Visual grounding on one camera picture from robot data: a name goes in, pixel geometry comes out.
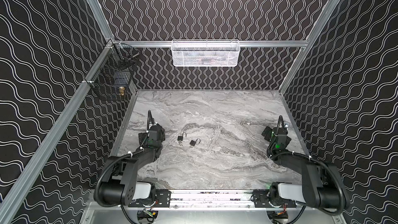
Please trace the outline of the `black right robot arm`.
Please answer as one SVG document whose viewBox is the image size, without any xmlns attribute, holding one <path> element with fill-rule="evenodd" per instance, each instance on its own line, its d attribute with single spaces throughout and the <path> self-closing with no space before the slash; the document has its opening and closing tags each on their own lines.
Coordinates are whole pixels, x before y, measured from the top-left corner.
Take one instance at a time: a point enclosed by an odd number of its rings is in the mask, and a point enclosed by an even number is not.
<svg viewBox="0 0 398 224">
<path fill-rule="evenodd" d="M 269 142 L 267 157 L 276 165 L 288 168 L 302 177 L 300 184 L 272 183 L 268 196 L 270 204 L 280 206 L 294 201 L 331 216 L 340 215 L 348 209 L 350 203 L 337 166 L 288 150 L 291 142 L 288 133 L 288 125 L 283 116 L 278 117 L 276 127 L 267 126 L 262 132 L 264 139 Z"/>
</svg>

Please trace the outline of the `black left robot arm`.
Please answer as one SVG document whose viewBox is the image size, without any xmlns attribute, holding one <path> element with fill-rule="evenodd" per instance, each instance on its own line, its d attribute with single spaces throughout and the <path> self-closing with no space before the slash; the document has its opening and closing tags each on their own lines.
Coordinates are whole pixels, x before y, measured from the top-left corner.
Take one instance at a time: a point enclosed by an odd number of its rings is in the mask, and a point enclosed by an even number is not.
<svg viewBox="0 0 398 224">
<path fill-rule="evenodd" d="M 156 203 L 153 183 L 138 181 L 138 171 L 161 155 L 165 129 L 148 111 L 147 130 L 138 135 L 139 147 L 123 156 L 111 156 L 95 185 L 94 200 L 102 207 L 129 206 L 136 201 L 150 207 Z"/>
</svg>

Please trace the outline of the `black padlock farther back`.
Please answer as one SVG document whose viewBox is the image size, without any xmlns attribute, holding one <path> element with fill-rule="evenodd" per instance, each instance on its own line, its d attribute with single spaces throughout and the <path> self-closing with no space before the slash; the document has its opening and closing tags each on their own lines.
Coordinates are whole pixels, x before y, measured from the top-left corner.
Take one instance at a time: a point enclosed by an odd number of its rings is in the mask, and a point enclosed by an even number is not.
<svg viewBox="0 0 398 224">
<path fill-rule="evenodd" d="M 190 144 L 191 147 L 194 147 L 196 145 L 199 145 L 200 143 L 201 143 L 201 139 L 198 138 L 196 140 L 191 140 L 189 144 Z"/>
</svg>

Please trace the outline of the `black padlock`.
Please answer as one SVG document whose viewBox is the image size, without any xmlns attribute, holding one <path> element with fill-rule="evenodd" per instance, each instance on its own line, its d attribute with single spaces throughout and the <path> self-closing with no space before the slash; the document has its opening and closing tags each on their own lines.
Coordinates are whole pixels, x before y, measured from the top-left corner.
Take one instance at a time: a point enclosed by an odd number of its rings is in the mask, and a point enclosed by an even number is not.
<svg viewBox="0 0 398 224">
<path fill-rule="evenodd" d="M 177 137 L 177 142 L 179 145 L 182 145 L 184 138 L 187 137 L 187 133 L 186 132 L 182 132 L 178 137 Z"/>
</svg>

